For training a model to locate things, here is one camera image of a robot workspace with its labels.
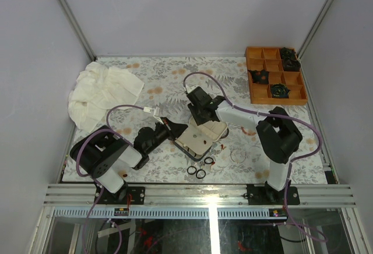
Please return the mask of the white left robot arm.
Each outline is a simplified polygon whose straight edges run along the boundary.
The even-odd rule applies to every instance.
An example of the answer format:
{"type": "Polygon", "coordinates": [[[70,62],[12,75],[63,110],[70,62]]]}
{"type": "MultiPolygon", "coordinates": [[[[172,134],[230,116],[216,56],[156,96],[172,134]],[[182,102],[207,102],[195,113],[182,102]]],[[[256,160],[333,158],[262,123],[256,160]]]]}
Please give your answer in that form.
{"type": "Polygon", "coordinates": [[[188,129],[162,117],[154,129],[142,127],[133,145],[119,137],[107,126],[102,126],[76,143],[70,157],[78,165],[77,172],[84,170],[89,177],[99,182],[107,197],[115,204],[126,201],[128,191],[124,179],[115,171],[114,164],[124,163],[134,170],[141,169],[149,160],[149,154],[166,140],[175,141],[188,129]]]}

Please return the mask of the cream and navy jewelry box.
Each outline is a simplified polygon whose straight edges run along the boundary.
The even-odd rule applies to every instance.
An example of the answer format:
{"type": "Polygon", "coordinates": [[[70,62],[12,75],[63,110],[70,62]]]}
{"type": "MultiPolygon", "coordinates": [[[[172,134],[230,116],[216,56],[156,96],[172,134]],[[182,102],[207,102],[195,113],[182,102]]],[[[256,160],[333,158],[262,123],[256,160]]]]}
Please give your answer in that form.
{"type": "Polygon", "coordinates": [[[200,161],[225,134],[228,125],[225,122],[209,121],[197,126],[193,117],[188,121],[188,129],[174,141],[174,144],[193,161],[200,161]]]}

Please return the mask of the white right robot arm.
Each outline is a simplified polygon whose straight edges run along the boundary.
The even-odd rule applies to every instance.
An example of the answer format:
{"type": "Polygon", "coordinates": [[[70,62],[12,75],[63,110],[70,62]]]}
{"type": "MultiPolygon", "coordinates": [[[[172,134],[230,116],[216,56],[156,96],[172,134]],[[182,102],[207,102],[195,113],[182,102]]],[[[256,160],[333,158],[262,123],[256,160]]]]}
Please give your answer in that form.
{"type": "Polygon", "coordinates": [[[228,102],[223,96],[211,97],[201,87],[185,88],[190,100],[188,108],[196,124],[224,122],[249,128],[254,126],[264,153],[270,160],[270,174],[266,181],[266,198],[279,204],[287,196],[285,190],[290,157],[298,150],[302,134],[285,110],[275,107],[263,115],[228,102]]]}

